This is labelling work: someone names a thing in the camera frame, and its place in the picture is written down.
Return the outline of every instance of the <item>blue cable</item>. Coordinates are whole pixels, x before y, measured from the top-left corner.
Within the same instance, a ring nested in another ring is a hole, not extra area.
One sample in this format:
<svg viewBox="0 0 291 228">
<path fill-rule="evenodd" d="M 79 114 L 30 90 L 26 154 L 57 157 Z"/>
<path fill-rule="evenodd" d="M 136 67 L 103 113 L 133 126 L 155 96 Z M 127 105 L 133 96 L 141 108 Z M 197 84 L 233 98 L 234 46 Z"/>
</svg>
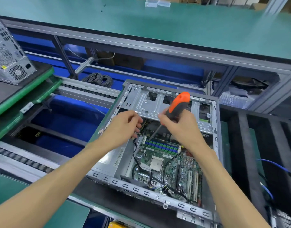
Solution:
<svg viewBox="0 0 291 228">
<path fill-rule="evenodd" d="M 273 165 L 276 165 L 277 167 L 281 168 L 282 170 L 288 172 L 289 175 L 291 175 L 291 172 L 290 172 L 288 169 L 286 169 L 285 167 L 283 167 L 283 166 L 281 166 L 281 165 L 279 165 L 279 164 L 277 164 L 277 163 L 275 163 L 275 162 L 273 162 L 273 161 L 270 161 L 270 160 L 267 160 L 267 159 L 257 159 L 257 161 L 266 161 L 266 162 L 270 162 L 270 163 L 272 163 Z"/>
<path fill-rule="evenodd" d="M 260 182 L 260 184 L 261 184 L 261 186 L 264 188 L 264 190 L 266 190 L 267 193 L 270 195 L 271 199 L 274 200 L 274 199 L 273 199 L 273 195 L 272 195 L 272 193 L 269 191 L 269 189 L 267 189 L 267 187 L 264 186 L 263 183 Z"/>
</svg>

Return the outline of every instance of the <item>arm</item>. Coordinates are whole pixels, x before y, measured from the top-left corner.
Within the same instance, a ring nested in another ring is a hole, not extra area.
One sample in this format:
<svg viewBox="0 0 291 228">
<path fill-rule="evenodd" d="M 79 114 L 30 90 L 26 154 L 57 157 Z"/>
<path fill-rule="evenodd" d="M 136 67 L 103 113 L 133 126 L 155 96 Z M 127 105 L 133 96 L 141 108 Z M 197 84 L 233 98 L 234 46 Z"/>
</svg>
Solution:
<svg viewBox="0 0 291 228">
<path fill-rule="evenodd" d="M 0 227 L 43 227 L 106 153 L 130 137 L 137 137 L 134 132 L 139 132 L 141 123 L 141 117 L 132 110 L 118 114 L 100 138 L 89 143 L 67 163 L 1 204 Z"/>
<path fill-rule="evenodd" d="M 270 227 L 224 169 L 216 153 L 206 144 L 191 112 L 184 110 L 178 123 L 164 114 L 160 114 L 159 119 L 199 163 L 224 227 Z"/>
</svg>

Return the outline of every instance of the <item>forearm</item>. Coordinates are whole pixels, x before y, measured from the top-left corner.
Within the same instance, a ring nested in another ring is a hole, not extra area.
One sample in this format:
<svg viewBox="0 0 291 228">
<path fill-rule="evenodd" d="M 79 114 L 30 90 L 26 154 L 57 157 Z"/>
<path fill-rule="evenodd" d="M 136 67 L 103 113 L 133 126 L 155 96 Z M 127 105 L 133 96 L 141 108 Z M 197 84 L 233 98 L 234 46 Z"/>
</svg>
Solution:
<svg viewBox="0 0 291 228">
<path fill-rule="evenodd" d="M 203 170 L 224 227 L 268 228 L 267 222 L 227 173 L 216 153 L 207 145 L 202 146 L 191 153 Z"/>
<path fill-rule="evenodd" d="M 109 149 L 100 140 L 0 205 L 0 227 L 43 227 Z"/>
</svg>

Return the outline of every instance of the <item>green circuit board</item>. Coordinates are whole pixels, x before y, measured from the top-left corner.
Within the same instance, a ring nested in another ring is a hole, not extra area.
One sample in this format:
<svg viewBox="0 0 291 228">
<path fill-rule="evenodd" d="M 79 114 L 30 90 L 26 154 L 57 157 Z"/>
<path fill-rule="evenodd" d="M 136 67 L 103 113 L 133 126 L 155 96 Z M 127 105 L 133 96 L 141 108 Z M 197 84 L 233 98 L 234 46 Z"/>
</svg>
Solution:
<svg viewBox="0 0 291 228">
<path fill-rule="evenodd" d="M 152 169 L 152 176 L 160 181 L 163 181 L 163 169 L 166 168 L 164 183 L 185 195 L 188 202 L 193 202 L 193 204 L 200 206 L 202 172 L 198 163 L 186 149 L 178 144 L 165 143 L 165 147 L 174 146 L 174 149 L 179 149 L 175 153 L 167 149 L 164 150 L 163 142 L 165 141 L 161 140 L 158 143 L 158 140 L 156 140 L 155 142 L 161 145 L 160 148 L 143 143 L 136 153 L 136 159 Z M 180 153 L 178 157 L 167 164 L 178 153 Z M 150 172 L 146 174 L 142 171 L 134 170 L 133 179 L 145 183 L 153 187 L 155 192 L 161 193 L 163 185 L 151 179 Z M 169 190 L 168 193 L 173 198 L 182 199 L 180 194 L 174 193 L 172 190 Z"/>
</svg>

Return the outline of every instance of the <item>hand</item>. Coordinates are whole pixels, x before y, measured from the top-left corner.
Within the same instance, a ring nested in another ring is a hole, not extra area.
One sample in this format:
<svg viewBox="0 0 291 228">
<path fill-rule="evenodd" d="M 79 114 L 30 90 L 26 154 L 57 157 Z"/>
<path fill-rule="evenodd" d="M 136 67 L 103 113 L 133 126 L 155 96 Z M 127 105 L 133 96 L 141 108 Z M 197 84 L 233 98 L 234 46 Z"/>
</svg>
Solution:
<svg viewBox="0 0 291 228">
<path fill-rule="evenodd" d="M 137 138 L 135 132 L 140 132 L 142 122 L 143 119 L 133 110 L 121 112 L 112 119 L 99 139 L 108 144 L 109 150 L 113 150 L 129 138 Z"/>
<path fill-rule="evenodd" d="M 178 123 L 171 121 L 166 116 L 165 109 L 158 115 L 160 122 L 168 128 L 176 140 L 188 150 L 194 150 L 196 147 L 207 146 L 194 115 L 184 109 L 179 115 Z"/>
</svg>

